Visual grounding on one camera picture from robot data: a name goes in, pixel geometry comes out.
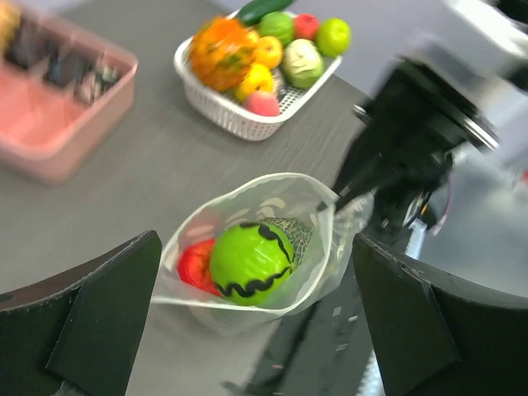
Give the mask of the green bell pepper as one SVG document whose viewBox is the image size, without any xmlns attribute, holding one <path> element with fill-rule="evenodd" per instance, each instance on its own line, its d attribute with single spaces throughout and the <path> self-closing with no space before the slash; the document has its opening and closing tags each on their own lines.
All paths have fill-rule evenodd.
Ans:
<svg viewBox="0 0 528 396">
<path fill-rule="evenodd" d="M 246 222 L 214 243 L 210 275 L 220 296 L 235 304 L 262 304 L 296 270 L 295 250 L 276 226 Z"/>
</svg>

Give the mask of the green netted melon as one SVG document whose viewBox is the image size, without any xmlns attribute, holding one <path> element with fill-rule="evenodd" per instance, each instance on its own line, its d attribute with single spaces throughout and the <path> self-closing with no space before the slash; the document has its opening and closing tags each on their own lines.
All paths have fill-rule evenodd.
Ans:
<svg viewBox="0 0 528 396">
<path fill-rule="evenodd" d="M 276 226 L 285 234 L 295 250 L 297 265 L 300 265 L 306 248 L 312 238 L 313 228 L 296 218 L 268 217 L 262 219 L 262 221 L 266 224 Z"/>
</svg>

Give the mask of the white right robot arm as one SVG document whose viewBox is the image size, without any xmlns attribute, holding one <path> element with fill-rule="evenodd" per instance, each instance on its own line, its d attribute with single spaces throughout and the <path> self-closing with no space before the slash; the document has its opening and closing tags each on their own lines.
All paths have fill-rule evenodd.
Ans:
<svg viewBox="0 0 528 396">
<path fill-rule="evenodd" d="M 443 186 L 464 144 L 495 150 L 485 111 L 497 86 L 527 90 L 527 4 L 448 1 L 447 25 L 423 33 L 399 55 L 372 97 L 355 106 L 363 127 L 347 150 L 331 208 L 372 194 L 371 223 L 407 228 Z"/>
</svg>

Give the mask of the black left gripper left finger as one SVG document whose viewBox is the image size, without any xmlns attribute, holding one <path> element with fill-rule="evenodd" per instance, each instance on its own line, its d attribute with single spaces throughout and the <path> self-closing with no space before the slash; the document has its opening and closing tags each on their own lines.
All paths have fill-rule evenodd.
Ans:
<svg viewBox="0 0 528 396">
<path fill-rule="evenodd" d="M 146 231 L 88 262 L 1 295 L 3 395 L 123 395 L 162 243 Z"/>
</svg>

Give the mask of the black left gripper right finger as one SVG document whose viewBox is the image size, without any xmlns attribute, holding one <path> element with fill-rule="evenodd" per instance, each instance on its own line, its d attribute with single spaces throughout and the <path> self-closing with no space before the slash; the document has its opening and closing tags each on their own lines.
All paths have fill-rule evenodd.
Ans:
<svg viewBox="0 0 528 396">
<path fill-rule="evenodd" d="M 387 395 L 525 395 L 527 300 L 413 260 L 363 233 L 352 249 Z"/>
</svg>

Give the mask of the clear polka dot zip bag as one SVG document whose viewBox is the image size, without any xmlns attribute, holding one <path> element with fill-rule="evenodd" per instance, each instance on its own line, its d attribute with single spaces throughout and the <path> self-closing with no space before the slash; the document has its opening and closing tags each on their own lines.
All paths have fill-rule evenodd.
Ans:
<svg viewBox="0 0 528 396">
<path fill-rule="evenodd" d="M 340 285 L 374 198 L 336 202 L 322 182 L 286 172 L 203 204 L 164 248 L 152 303 L 186 306 L 224 336 L 305 310 Z"/>
</svg>

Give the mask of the red apple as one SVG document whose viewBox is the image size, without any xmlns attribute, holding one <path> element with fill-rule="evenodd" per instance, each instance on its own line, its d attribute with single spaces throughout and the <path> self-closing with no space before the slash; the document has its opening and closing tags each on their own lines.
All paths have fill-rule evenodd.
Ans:
<svg viewBox="0 0 528 396">
<path fill-rule="evenodd" d="M 213 238 L 190 245 L 180 256 L 177 272 L 180 280 L 199 290 L 220 297 L 210 275 Z"/>
</svg>

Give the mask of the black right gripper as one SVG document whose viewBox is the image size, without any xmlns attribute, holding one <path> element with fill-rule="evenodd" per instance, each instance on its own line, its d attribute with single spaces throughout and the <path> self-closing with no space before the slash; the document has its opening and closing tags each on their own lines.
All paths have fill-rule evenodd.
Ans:
<svg viewBox="0 0 528 396">
<path fill-rule="evenodd" d="M 399 231 L 425 212 L 448 179 L 454 149 L 469 143 L 497 149 L 477 107 L 422 61 L 403 58 L 376 95 L 356 106 L 364 124 L 342 164 L 341 211 L 365 193 L 375 196 L 375 221 Z"/>
</svg>

